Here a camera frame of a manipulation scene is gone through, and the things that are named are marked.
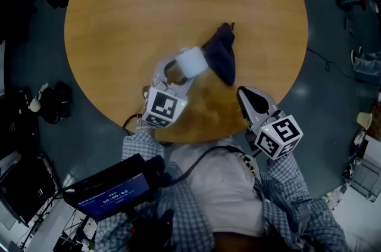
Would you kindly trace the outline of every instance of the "black cable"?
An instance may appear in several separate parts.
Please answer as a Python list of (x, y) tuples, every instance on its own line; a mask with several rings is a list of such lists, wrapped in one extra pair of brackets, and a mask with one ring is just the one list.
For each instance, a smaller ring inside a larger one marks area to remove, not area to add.
[(318, 52), (315, 52), (313, 49), (307, 48), (307, 51), (310, 51), (311, 53), (319, 56), (322, 60), (324, 60), (326, 62), (326, 71), (327, 72), (330, 72), (330, 64), (333, 64), (336, 67), (336, 69), (340, 72), (340, 74), (347, 79), (352, 79), (358, 83), (365, 83), (367, 85), (380, 86), (379, 83), (368, 83), (368, 82), (363, 81), (362, 79), (358, 79), (358, 78), (355, 78), (355, 77), (352, 77), (352, 76), (345, 74), (334, 61), (328, 60), (327, 58), (325, 58), (324, 56), (322, 56)]
[[(44, 210), (43, 210), (42, 213), (40, 214), (41, 216), (43, 216), (43, 215), (45, 214), (45, 212), (46, 212), (46, 210), (48, 209), (48, 207), (53, 203), (53, 201), (56, 199), (56, 197), (57, 197), (58, 195), (60, 195), (60, 193), (61, 193), (61, 190), (58, 190), (58, 192), (53, 196), (52, 200), (48, 203), (48, 205), (44, 208)], [(29, 233), (28, 233), (28, 236), (26, 236), (26, 239), (25, 239), (25, 240), (23, 241), (23, 243), (21, 244), (21, 247), (20, 247), (21, 249), (24, 249), (26, 241), (28, 240), (30, 234), (32, 234), (32, 230), (36, 227), (36, 225), (37, 225), (37, 223), (38, 223), (39, 220), (40, 220), (40, 218), (38, 218), (38, 219), (35, 221), (35, 223), (33, 224), (32, 228), (30, 229), (30, 231), (29, 231)]]
[(127, 132), (128, 135), (130, 135), (130, 132), (126, 129), (126, 126), (128, 125), (128, 123), (134, 119), (134, 118), (141, 118), (143, 116), (143, 114), (141, 113), (136, 113), (136, 114), (132, 114), (123, 124), (122, 128)]
[(64, 226), (64, 229), (66, 228), (66, 226), (69, 224), (69, 221), (71, 221), (71, 218), (73, 218), (74, 216), (74, 213), (76, 212), (76, 210), (74, 210), (69, 218), (69, 220), (67, 221), (66, 225)]
[(178, 184), (179, 182), (181, 181), (184, 181), (186, 178), (189, 177), (189, 175), (191, 174), (191, 172), (193, 171), (193, 169), (195, 169), (195, 167), (197, 166), (198, 163), (200, 163), (200, 161), (208, 154), (210, 153), (212, 150), (216, 150), (216, 149), (225, 149), (225, 150), (228, 150), (229, 152), (231, 153), (240, 153), (240, 154), (243, 154), (243, 155), (246, 155), (242, 150), (239, 150), (238, 148), (234, 147), (234, 146), (231, 146), (231, 145), (227, 145), (227, 146), (214, 146), (208, 150), (206, 150), (206, 152), (204, 152), (201, 156), (199, 156), (199, 158), (196, 160), (196, 162), (194, 162), (194, 164), (188, 168), (188, 170), (182, 174), (180, 177), (178, 177), (177, 179), (175, 180), (172, 180), (169, 182), (169, 184), (167, 185), (168, 186), (171, 186), (171, 185), (175, 185), (175, 184)]
[(61, 246), (63, 246), (63, 245), (65, 244), (65, 242), (67, 242), (67, 240), (68, 240), (68, 239), (69, 239), (75, 232), (77, 232), (77, 230), (78, 230), (79, 227), (80, 227), (80, 226), (76, 227), (76, 228), (72, 231), (72, 233), (69, 234), (69, 236), (64, 240), (64, 242), (61, 244)]
[(48, 208), (47, 214), (49, 214), (52, 209), (53, 209), (53, 204), (51, 204), (50, 207)]
[(48, 162), (49, 166), (47, 166), (47, 169), (48, 169), (48, 172), (51, 175), (52, 180), (55, 182), (55, 184), (57, 185), (58, 189), (62, 189), (60, 181), (59, 181), (59, 178), (58, 178), (58, 175), (57, 175), (57, 172), (55, 171), (55, 168), (54, 168), (54, 162), (51, 161), (50, 158), (43, 151), (41, 151), (41, 154), (42, 154), (41, 157), (42, 157), (42, 160), (43, 160), (44, 164), (46, 165), (45, 160), (46, 160), (46, 162)]
[(47, 202), (48, 202), (48, 200), (46, 200), (46, 201), (44, 202), (43, 206), (41, 207), (41, 209), (38, 210), (38, 212), (37, 212), (37, 216), (40, 216), (40, 215), (41, 215), (41, 213), (42, 213), (42, 209), (45, 208), (45, 204), (46, 204)]
[(71, 228), (73, 227), (74, 220), (75, 220), (75, 218), (76, 218), (76, 213), (77, 213), (77, 210), (74, 211), (73, 222), (71, 223), (71, 227), (70, 227), (70, 231), (69, 231), (69, 233), (71, 233)]
[(21, 236), (20, 239), (17, 241), (16, 245), (18, 245), (18, 242), (22, 239), (22, 237), (24, 237), (24, 236), (28, 233), (29, 230), (30, 230), (30, 229), (26, 230), (26, 232), (24, 233), (24, 235)]
[(77, 225), (80, 225), (81, 223), (82, 223), (82, 221), (79, 222), (79, 223), (76, 223), (75, 225), (68, 226), (66, 229), (63, 230), (63, 232), (65, 232), (65, 231), (69, 230), (70, 228), (73, 228), (73, 227), (75, 227), (75, 226), (77, 226)]
[(257, 155), (259, 155), (260, 154), (260, 152), (261, 152), (261, 150), (260, 149), (258, 149), (258, 151), (252, 156), (253, 158), (255, 158)]

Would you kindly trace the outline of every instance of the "round wooden table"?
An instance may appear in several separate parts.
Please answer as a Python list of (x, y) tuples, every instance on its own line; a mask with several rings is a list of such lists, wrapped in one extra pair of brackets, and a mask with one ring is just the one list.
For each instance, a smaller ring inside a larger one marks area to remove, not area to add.
[(122, 125), (142, 110), (142, 87), (157, 62), (201, 46), (224, 22), (235, 23), (235, 85), (208, 69), (196, 78), (178, 121), (156, 133), (160, 141), (211, 141), (247, 127), (238, 86), (258, 88), (277, 102), (291, 88), (307, 46), (303, 0), (70, 0), (66, 52), (85, 95)]

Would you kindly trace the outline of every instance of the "plaid sleeve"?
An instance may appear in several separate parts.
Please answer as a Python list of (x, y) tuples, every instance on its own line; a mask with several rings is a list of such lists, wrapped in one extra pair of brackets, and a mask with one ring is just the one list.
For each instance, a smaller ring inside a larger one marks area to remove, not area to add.
[(261, 176), (263, 181), (266, 181), (264, 187), (271, 188), (271, 191), (267, 191), (269, 197), (276, 195), (277, 199), (287, 200), (294, 207), (311, 199), (303, 175), (292, 153), (277, 160), (269, 159), (267, 171)]
[(344, 231), (336, 222), (324, 200), (311, 200), (308, 205), (311, 209), (310, 219), (304, 235), (316, 240), (322, 247), (322, 251), (349, 251)]
[[(154, 127), (144, 124), (138, 126), (136, 134), (123, 140), (122, 160), (140, 153), (144, 160), (156, 155), (164, 156), (164, 148), (153, 139)], [(167, 171), (173, 179), (181, 175), (179, 168), (170, 163)], [(213, 235), (206, 217), (199, 208), (196, 198), (186, 181), (179, 182), (160, 191), (155, 203), (143, 203), (136, 207), (139, 216), (163, 215), (168, 209), (174, 210), (171, 242), (176, 251), (204, 252), (213, 248)], [(131, 237), (131, 222), (123, 213), (116, 214), (98, 223), (95, 238), (97, 252), (125, 251)]]
[[(155, 127), (147, 123), (137, 126), (136, 134), (126, 136), (123, 139), (121, 159), (125, 160), (134, 154), (140, 153), (144, 160), (149, 160), (156, 155), (164, 156), (164, 148), (152, 137)], [(136, 207), (140, 217), (146, 217), (153, 213), (155, 204), (143, 203)], [(132, 224), (123, 213), (118, 213), (98, 223), (95, 237), (95, 249), (97, 252), (117, 252), (125, 250), (128, 239), (131, 236)]]

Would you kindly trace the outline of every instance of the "floor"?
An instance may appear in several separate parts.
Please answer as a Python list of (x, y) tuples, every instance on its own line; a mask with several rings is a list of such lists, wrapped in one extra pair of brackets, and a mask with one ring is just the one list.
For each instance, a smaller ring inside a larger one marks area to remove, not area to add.
[[(45, 82), (62, 80), (72, 87), (73, 116), (55, 125), (39, 120), (42, 149), (67, 185), (116, 163), (124, 132), (90, 103), (71, 73), (64, 47), (65, 9), (54, 10), (44, 0), (37, 0), (35, 6), (38, 13), (30, 25), (29, 42), (7, 50), (8, 83), (28, 86), (34, 94)], [(362, 44), (365, 51), (379, 50), (378, 22), (369, 8), (363, 11), (354, 7), (345, 13), (335, 0), (305, 0), (305, 6), (308, 47), (335, 61), (345, 73), (354, 75), (351, 49)], [(352, 36), (344, 29), (345, 16), (352, 22)], [(348, 147), (360, 129), (356, 115), (369, 111), (377, 90), (377, 86), (344, 78), (336, 69), (328, 73), (324, 61), (307, 52), (301, 72), (280, 107), (293, 114), (304, 132), (294, 153), (313, 197), (341, 184)], [(235, 138), (248, 150), (243, 133)], [(264, 154), (258, 156), (260, 166), (264, 167), (265, 160)]]

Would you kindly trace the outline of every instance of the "monitor screen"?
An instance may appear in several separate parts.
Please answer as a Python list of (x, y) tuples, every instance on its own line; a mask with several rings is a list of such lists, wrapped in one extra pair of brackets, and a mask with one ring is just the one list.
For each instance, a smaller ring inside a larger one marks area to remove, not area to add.
[(143, 173), (140, 173), (97, 196), (77, 203), (77, 205), (90, 215), (103, 216), (147, 191), (149, 191), (148, 183)]

